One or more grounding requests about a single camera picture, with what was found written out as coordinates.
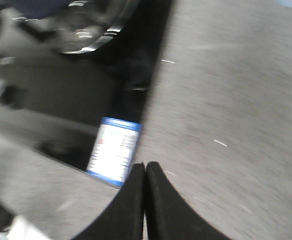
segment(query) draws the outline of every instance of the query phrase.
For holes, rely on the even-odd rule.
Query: printed label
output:
[[[140,130],[139,123],[103,118],[87,173],[121,187],[130,168]]]

